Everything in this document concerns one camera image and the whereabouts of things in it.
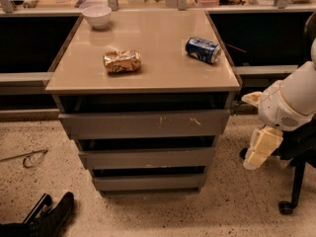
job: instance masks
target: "bowl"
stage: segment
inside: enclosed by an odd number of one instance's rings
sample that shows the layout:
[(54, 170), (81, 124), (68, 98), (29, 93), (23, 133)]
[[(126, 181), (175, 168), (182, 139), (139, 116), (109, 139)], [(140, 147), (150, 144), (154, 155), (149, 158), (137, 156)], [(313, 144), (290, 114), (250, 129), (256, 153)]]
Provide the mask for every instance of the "bowl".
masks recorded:
[(87, 7), (82, 14), (88, 24), (95, 29), (105, 28), (111, 19), (112, 9), (105, 5)]

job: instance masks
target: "beige cabinet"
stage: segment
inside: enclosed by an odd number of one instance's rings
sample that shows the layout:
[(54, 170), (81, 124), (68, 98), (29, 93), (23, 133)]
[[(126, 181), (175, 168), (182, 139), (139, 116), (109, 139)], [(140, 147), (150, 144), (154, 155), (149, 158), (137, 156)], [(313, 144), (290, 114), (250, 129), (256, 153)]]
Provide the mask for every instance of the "beige cabinet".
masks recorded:
[[(103, 32), (83, 21), (46, 87), (101, 192), (198, 191), (240, 88), (224, 54), (210, 65), (183, 52), (190, 36), (216, 40), (203, 11), (154, 13), (116, 12)], [(108, 75), (102, 54), (113, 46), (137, 46), (142, 70)]]

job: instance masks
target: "countertop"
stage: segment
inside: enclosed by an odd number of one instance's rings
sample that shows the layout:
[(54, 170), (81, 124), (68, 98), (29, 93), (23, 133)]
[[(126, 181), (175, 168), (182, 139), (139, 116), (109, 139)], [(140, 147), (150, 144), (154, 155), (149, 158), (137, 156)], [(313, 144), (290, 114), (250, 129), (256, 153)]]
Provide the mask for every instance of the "countertop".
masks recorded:
[[(224, 53), (215, 64), (194, 59), (185, 51), (189, 37), (218, 43), (205, 11), (117, 11), (103, 30), (94, 30), (83, 20), (46, 91), (50, 94), (238, 91), (240, 85)], [(109, 75), (103, 54), (125, 49), (140, 52), (141, 70)]]

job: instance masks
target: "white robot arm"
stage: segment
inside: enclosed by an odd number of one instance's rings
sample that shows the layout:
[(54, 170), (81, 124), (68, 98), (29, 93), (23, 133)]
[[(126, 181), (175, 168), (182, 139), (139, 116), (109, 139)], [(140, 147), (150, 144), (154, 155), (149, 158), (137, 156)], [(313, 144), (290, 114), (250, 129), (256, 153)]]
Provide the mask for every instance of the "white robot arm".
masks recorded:
[(284, 80), (274, 82), (263, 93), (243, 97), (243, 101), (258, 107), (259, 118), (267, 125), (253, 132), (245, 168), (259, 168), (280, 146), (283, 131), (298, 129), (316, 114), (316, 40), (311, 54), (312, 61), (304, 63)]

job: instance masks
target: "blue can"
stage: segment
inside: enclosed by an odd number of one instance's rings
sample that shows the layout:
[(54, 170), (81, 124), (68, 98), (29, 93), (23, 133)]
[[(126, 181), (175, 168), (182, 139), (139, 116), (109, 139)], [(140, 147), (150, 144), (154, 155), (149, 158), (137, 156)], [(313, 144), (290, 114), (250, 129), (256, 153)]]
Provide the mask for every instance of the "blue can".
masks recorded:
[(186, 43), (186, 52), (189, 56), (213, 64), (221, 52), (220, 45), (207, 39), (191, 37)]

